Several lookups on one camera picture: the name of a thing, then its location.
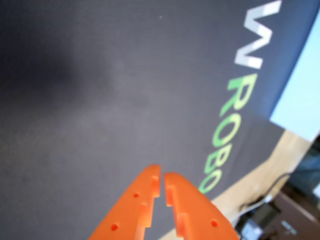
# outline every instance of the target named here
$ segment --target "black cable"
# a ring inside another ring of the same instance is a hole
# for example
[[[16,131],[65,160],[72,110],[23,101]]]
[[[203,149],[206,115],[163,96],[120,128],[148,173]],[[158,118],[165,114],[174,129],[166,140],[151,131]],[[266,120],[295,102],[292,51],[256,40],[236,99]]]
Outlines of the black cable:
[[[277,185],[277,183],[283,179],[284,177],[288,177],[291,175],[296,175],[296,174],[307,174],[307,173],[312,173],[312,172],[320,172],[320,168],[315,168],[315,169],[307,169],[307,170],[298,170],[298,171],[293,171],[293,172],[285,172],[278,176],[278,178],[271,184],[271,186],[268,188],[268,190],[262,195],[264,198],[272,191],[272,189]],[[240,211],[251,204],[254,204],[255,201],[249,202],[249,203],[244,203],[240,206]]]
[[[277,183],[281,179],[283,179],[284,177],[288,177],[288,176],[292,176],[292,175],[296,175],[296,174],[308,174],[308,173],[312,173],[312,172],[320,172],[320,168],[299,170],[299,171],[293,171],[293,172],[285,172],[285,173],[281,174],[280,176],[278,176],[278,178],[273,182],[273,184],[268,188],[268,190],[265,192],[265,194],[263,196],[264,197],[267,196],[272,191],[272,189],[275,187],[275,185],[277,185]]]

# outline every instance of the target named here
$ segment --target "mounting hole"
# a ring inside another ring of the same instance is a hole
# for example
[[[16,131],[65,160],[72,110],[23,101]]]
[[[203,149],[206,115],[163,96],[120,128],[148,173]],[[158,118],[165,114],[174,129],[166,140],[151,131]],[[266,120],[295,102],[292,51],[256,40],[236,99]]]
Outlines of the mounting hole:
[[[111,225],[111,231],[115,231],[118,229],[118,225],[117,224],[112,224]]]
[[[213,220],[211,221],[211,226],[212,226],[212,227],[218,227],[218,222],[213,219]]]

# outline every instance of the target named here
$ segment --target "orange robotic gripper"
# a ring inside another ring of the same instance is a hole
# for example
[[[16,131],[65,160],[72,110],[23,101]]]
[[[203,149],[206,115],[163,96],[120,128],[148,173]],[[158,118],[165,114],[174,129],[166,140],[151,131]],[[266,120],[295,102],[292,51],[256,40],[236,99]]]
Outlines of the orange robotic gripper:
[[[160,196],[161,167],[145,168],[126,189],[89,240],[143,240]],[[176,234],[185,240],[239,240],[231,223],[182,175],[164,174],[166,205],[173,208]]]

